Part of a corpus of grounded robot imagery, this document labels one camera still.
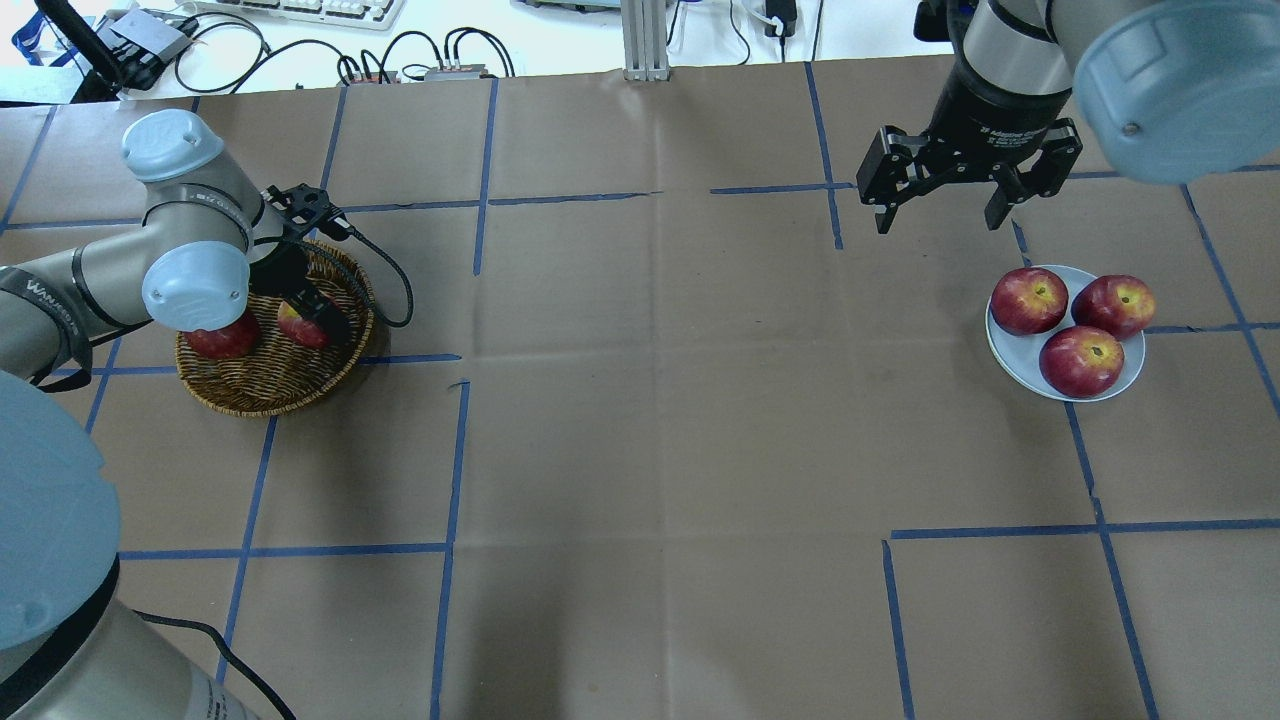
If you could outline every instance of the wicker basket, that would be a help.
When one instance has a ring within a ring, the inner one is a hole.
[[[333,246],[321,247],[358,278],[372,300],[369,277],[355,259]],[[302,347],[276,327],[280,300],[250,293],[248,309],[261,325],[262,337],[248,355],[210,360],[197,355],[182,333],[177,333],[178,378],[196,400],[237,418],[283,415],[324,397],[351,373],[372,334],[374,314],[342,273],[324,258],[311,255],[307,277],[334,300],[352,323],[353,340],[340,347]]]

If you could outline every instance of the black cable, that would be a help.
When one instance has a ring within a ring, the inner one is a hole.
[[[388,318],[387,314],[383,313],[383,310],[379,306],[379,304],[372,297],[369,296],[369,291],[365,288],[365,284],[362,282],[360,282],[360,278],[357,278],[355,273],[352,273],[351,270],[348,270],[347,266],[343,265],[342,261],[338,260],[338,258],[333,252],[329,252],[324,247],[320,247],[317,243],[315,243],[315,242],[306,242],[306,241],[302,241],[302,240],[293,240],[292,237],[268,237],[268,238],[262,238],[260,242],[262,242],[262,243],[283,242],[285,245],[296,245],[296,246],[306,250],[307,252],[312,252],[315,255],[319,255],[319,256],[324,258],[351,284],[351,287],[352,287],[352,290],[355,290],[356,295],[360,296],[360,301],[365,304],[365,307],[369,307],[369,310],[374,314],[375,318],[378,318],[379,322],[381,322],[383,324],[385,324],[389,328],[403,328],[404,325],[407,325],[410,323],[410,320],[413,319],[413,286],[410,284],[408,275],[404,274],[403,268],[401,268],[399,264],[390,255],[388,255],[381,247],[378,247],[376,245],[374,245],[372,241],[370,241],[367,237],[365,237],[365,234],[361,233],[358,229],[356,229],[353,225],[347,225],[347,231],[351,232],[352,237],[355,237],[360,242],[365,243],[366,246],[369,246],[370,250],[372,250],[374,252],[376,252],[378,256],[381,258],[383,260],[385,260],[387,264],[390,265],[393,270],[396,270],[396,274],[399,275],[401,282],[404,284],[404,319],[403,320],[392,320],[390,318]]]
[[[451,29],[449,35],[447,35],[444,37],[444,56],[445,56],[445,59],[449,58],[449,36],[452,36],[454,32],[458,33],[458,37],[453,40],[453,59],[454,60],[461,60],[462,59],[461,53],[458,53],[458,45],[462,42],[462,38],[466,37],[466,36],[468,36],[468,35],[479,35],[480,37],[488,40],[489,45],[492,45],[493,49],[498,53],[498,58],[502,60],[502,72],[503,72],[503,74],[506,74],[507,77],[516,77],[516,63],[515,63],[515,60],[511,59],[511,53],[507,50],[507,46],[503,45],[503,42],[500,40],[498,40],[498,36],[493,35],[489,31],[484,31],[484,29],[480,29],[480,28],[461,27],[461,28],[453,28],[453,29]]]
[[[671,27],[667,28],[667,47],[671,47],[671,38],[676,36],[676,18],[680,17],[681,1],[676,0],[676,12],[671,14]]]
[[[229,19],[228,20],[221,20],[221,22],[214,23],[211,26],[200,28],[195,35],[191,36],[191,40],[192,40],[191,45],[187,45],[186,47],[183,47],[182,51],[178,53],[178,56],[174,58],[174,60],[173,60],[173,77],[174,77],[174,79],[177,79],[178,85],[180,85],[183,88],[186,88],[189,92],[200,92],[200,94],[221,92],[221,91],[224,91],[224,90],[234,86],[237,82],[241,82],[242,79],[244,79],[246,77],[248,77],[248,74],[252,72],[252,65],[251,65],[250,69],[244,70],[244,73],[242,73],[239,77],[232,79],[230,82],[228,82],[225,85],[220,85],[218,87],[209,87],[209,88],[192,87],[192,86],[187,85],[187,81],[182,79],[182,59],[187,55],[187,53],[191,51],[191,49],[193,49],[196,46],[196,44],[195,44],[196,40],[200,40],[201,37],[209,35],[210,32],[212,32],[215,29],[219,29],[219,28],[223,28],[223,27],[239,27],[239,28],[247,29],[248,32],[252,32],[255,36],[257,36],[259,49],[257,49],[257,55],[253,58],[253,63],[255,64],[259,63],[266,55],[270,55],[270,53],[271,53],[271,46],[268,45],[266,38],[262,36],[262,31],[256,24],[253,24],[252,22],[250,22],[250,20],[247,20],[247,19],[239,17],[239,15],[233,15],[230,13],[219,13],[216,10],[211,10],[211,12],[207,12],[207,13],[196,13],[195,15],[191,15],[191,19],[200,20],[201,18],[212,18],[212,17],[221,17],[221,18],[229,18]]]
[[[431,44],[431,53],[435,54],[435,67],[443,68],[444,67],[444,58],[440,56],[440,47],[435,44],[434,40],[431,40],[430,35],[426,35],[425,32],[417,31],[417,29],[406,29],[404,32],[402,32],[402,33],[397,35],[396,37],[393,37],[392,41],[387,45],[387,50],[383,51],[383,59],[381,59],[380,64],[385,68],[387,67],[387,59],[390,58],[392,50],[396,47],[396,44],[398,44],[401,40],[404,40],[406,37],[412,37],[412,36],[421,37],[421,38],[424,38],[424,40],[426,40],[428,42]],[[412,67],[412,65],[404,65],[404,68],[408,68],[408,67]]]
[[[369,63],[366,61],[366,56],[367,59],[372,60],[374,65],[378,68],[378,85],[390,83],[390,81],[387,79],[387,70],[383,68],[383,64],[378,61],[378,55],[374,55],[369,50],[361,50],[360,67],[365,70],[365,81],[374,79],[374,74],[369,69]]]
[[[422,74],[415,76],[408,72],[410,68],[422,68]],[[424,65],[422,63],[410,63],[401,68],[401,77],[407,77],[408,79],[424,81],[426,79],[426,73],[431,72],[430,65]]]
[[[733,33],[737,35],[737,38],[742,41],[742,45],[746,46],[746,58],[742,58],[742,61],[739,63],[739,65],[745,65],[751,60],[751,44],[742,37],[742,31],[737,29],[737,20],[733,19],[733,3],[735,0],[728,0],[728,24],[733,28]]]
[[[237,671],[239,671],[241,675],[244,675],[244,679],[247,679],[250,683],[253,683],[253,687],[257,688],[264,697],[266,697],[266,700],[271,703],[271,707],[274,707],[275,711],[279,712],[282,717],[284,717],[284,720],[297,720],[297,715],[294,715],[293,711],[289,710],[289,706],[285,705],[284,698],[282,698],[280,694],[271,688],[271,685],[266,684],[266,680],[259,676],[259,674],[255,673],[252,667],[246,665],[243,660],[236,657],[236,653],[232,652],[232,648],[227,646],[227,641],[223,639],[223,635],[212,626],[206,625],[204,623],[197,623],[195,620],[179,620],[177,618],[152,615],[150,612],[142,612],[141,610],[134,610],[133,612],[136,612],[138,618],[154,625],[168,625],[170,628],[184,628],[188,630],[200,630],[201,633],[205,633],[206,635],[210,637],[210,639],[214,641],[214,644],[218,646],[218,652],[227,659],[227,664],[234,667]]]
[[[813,28],[813,55],[809,56],[810,63],[818,59],[818,40],[822,37],[822,9],[826,5],[827,0],[818,0],[818,24]]]
[[[248,72],[244,73],[243,77],[241,77],[239,82],[237,82],[232,87],[229,95],[234,95],[237,90],[239,90],[241,87],[244,87],[244,83],[248,82],[248,78],[252,77],[253,73],[256,73],[262,65],[265,65],[269,61],[271,61],[271,59],[278,58],[284,51],[291,50],[293,47],[297,47],[300,45],[323,45],[324,47],[328,47],[329,50],[333,50],[334,53],[337,53],[339,58],[342,58],[344,55],[344,53],[342,50],[338,50],[337,47],[334,47],[333,45],[330,45],[329,42],[323,41],[323,40],[311,40],[311,38],[294,40],[293,42],[285,45],[284,47],[280,47],[279,50],[275,50],[275,51],[268,54],[266,58],[262,58],[257,63],[253,63],[253,67],[250,68]]]
[[[360,76],[360,64],[351,55],[338,58],[338,79],[342,85],[351,85]]]

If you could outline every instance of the white plate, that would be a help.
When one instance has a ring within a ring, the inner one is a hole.
[[[1015,336],[1005,332],[996,324],[996,320],[991,316],[991,300],[988,299],[987,345],[991,346],[991,352],[996,356],[996,363],[1000,363],[1000,366],[1027,389],[1043,395],[1044,397],[1052,397],[1053,400],[1064,400],[1066,402],[1097,402],[1100,400],[1115,397],[1124,392],[1124,389],[1133,384],[1133,380],[1138,378],[1138,373],[1142,372],[1142,363],[1147,359],[1147,336],[1143,333],[1138,333],[1120,343],[1120,346],[1124,347],[1124,368],[1120,370],[1120,378],[1116,379],[1116,383],[1101,395],[1094,395],[1093,397],[1068,397],[1053,389],[1053,386],[1048,384],[1048,380],[1046,380],[1044,375],[1041,374],[1041,348],[1044,347],[1048,338],[1053,337],[1053,333],[1064,328],[1070,328],[1075,324],[1075,322],[1071,320],[1071,301],[1075,300],[1075,296],[1084,290],[1084,286],[1089,284],[1096,275],[1091,275],[1089,273],[1075,268],[1068,268],[1066,265],[1037,266],[1052,270],[1057,274],[1057,277],[1062,278],[1062,283],[1066,284],[1066,293],[1069,297],[1066,302],[1066,316],[1062,318],[1062,322],[1059,323],[1056,328],[1048,332],[1033,336]]]

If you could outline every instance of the apple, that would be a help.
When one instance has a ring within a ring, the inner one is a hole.
[[[1071,319],[1107,331],[1119,341],[1140,333],[1156,316],[1156,295],[1133,275],[1102,275],[1075,296]]]
[[[1048,338],[1039,365],[1053,389],[1069,397],[1093,397],[1120,378],[1124,347],[1103,329],[1073,325]]]
[[[1015,336],[1043,333],[1066,316],[1066,283],[1044,268],[1018,268],[1005,273],[991,293],[991,316]]]
[[[280,309],[275,311],[275,324],[284,333],[284,337],[312,350],[323,350],[329,346],[329,333],[324,332],[319,324],[307,320],[285,301],[280,301]]]
[[[253,313],[246,307],[244,314],[225,328],[184,332],[182,337],[197,355],[212,360],[228,360],[247,355],[257,338],[262,337],[262,328]]]

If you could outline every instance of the keyboard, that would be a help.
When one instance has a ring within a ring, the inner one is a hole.
[[[407,0],[195,0],[200,12],[218,10],[246,19],[282,18],[306,23],[387,29]]]

